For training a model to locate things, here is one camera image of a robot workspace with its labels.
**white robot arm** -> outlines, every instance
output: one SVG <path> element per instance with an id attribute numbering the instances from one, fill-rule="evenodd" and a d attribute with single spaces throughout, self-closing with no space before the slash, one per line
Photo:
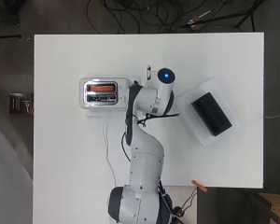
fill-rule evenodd
<path id="1" fill-rule="evenodd" d="M 171 109 L 175 74 L 167 68 L 149 76 L 147 88 L 134 83 L 129 88 L 126 113 L 126 143 L 131 147 L 130 185 L 111 191 L 108 213 L 123 224 L 167 224 L 171 199 L 159 192 L 164 150 L 161 143 L 138 126 L 137 111 L 163 116 Z"/>

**white tabletop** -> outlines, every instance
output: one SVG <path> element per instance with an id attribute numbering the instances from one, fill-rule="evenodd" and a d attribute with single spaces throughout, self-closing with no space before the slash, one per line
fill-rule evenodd
<path id="1" fill-rule="evenodd" d="M 144 78 L 148 64 L 175 72 L 176 95 L 215 77 L 241 122 L 228 141 L 202 147 L 180 118 L 148 121 L 165 149 L 163 184 L 188 186 L 196 179 L 206 186 L 262 187 L 263 34 L 37 35 L 35 224 L 106 222 L 114 181 L 105 160 L 105 119 L 85 116 L 78 82 Z M 107 126 L 117 184 L 128 184 L 120 146 L 124 114 Z"/>

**black box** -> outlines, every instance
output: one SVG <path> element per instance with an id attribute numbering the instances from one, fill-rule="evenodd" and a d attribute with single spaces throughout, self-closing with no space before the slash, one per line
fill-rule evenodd
<path id="1" fill-rule="evenodd" d="M 33 116 L 34 105 L 33 93 L 11 93 L 9 96 L 9 114 Z"/>
<path id="2" fill-rule="evenodd" d="M 192 105 L 213 136 L 218 136 L 232 126 L 210 92 L 196 100 Z"/>

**gray floor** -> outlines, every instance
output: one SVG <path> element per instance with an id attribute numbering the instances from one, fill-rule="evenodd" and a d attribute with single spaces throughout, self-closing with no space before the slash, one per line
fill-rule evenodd
<path id="1" fill-rule="evenodd" d="M 145 5 L 151 1 L 138 1 Z M 200 0 L 190 0 L 189 8 L 199 5 Z M 95 34 L 86 19 L 86 0 L 38 0 L 27 1 L 20 13 L 20 26 L 0 25 L 0 35 L 20 33 L 22 39 L 0 40 L 0 113 L 6 116 L 21 135 L 33 155 L 33 119 L 12 117 L 8 114 L 8 97 L 11 92 L 31 92 L 34 89 L 34 35 L 36 34 Z M 218 15 L 241 11 L 251 5 L 250 0 L 233 0 Z M 218 0 L 208 0 L 194 13 L 203 14 L 220 6 Z M 118 30 L 108 11 L 98 0 L 90 4 L 90 18 L 104 34 Z M 127 33 L 136 33 L 136 23 L 129 15 L 123 16 Z M 150 22 L 155 19 L 147 17 Z M 280 114 L 280 0 L 267 0 L 255 14 L 257 31 L 265 33 L 264 67 L 264 114 Z M 142 33 L 157 33 L 158 29 L 141 25 Z M 247 21 L 242 30 L 251 31 Z M 179 33 L 187 30 L 177 29 Z M 230 28 L 208 25 L 204 32 L 237 32 Z M 264 191 L 280 194 L 280 119 L 264 120 Z M 210 189 L 199 193 L 198 222 L 202 223 L 268 223 L 268 218 L 243 201 L 230 189 Z"/>

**white cable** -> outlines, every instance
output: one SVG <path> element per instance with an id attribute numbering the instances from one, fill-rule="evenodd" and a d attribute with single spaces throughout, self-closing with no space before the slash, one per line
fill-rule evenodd
<path id="1" fill-rule="evenodd" d="M 109 167 L 110 167 L 110 170 L 112 172 L 112 176 L 114 178 L 114 184 L 115 184 L 115 187 L 117 187 L 117 183 L 116 183 L 116 178 L 115 178 L 115 173 L 114 173 L 114 170 L 112 168 L 112 165 L 111 165 L 111 162 L 109 160 L 109 141 L 108 141 L 108 120 L 105 122 L 105 129 L 103 127 L 103 136 L 104 136 L 104 141 L 105 141 L 105 150 L 106 150 L 106 153 L 105 153 L 105 158 L 106 158 L 106 161 L 108 162 L 109 164 Z"/>
<path id="2" fill-rule="evenodd" d="M 269 117 L 263 117 L 264 119 L 278 119 L 280 118 L 280 115 L 276 115 L 276 116 L 269 116 Z"/>

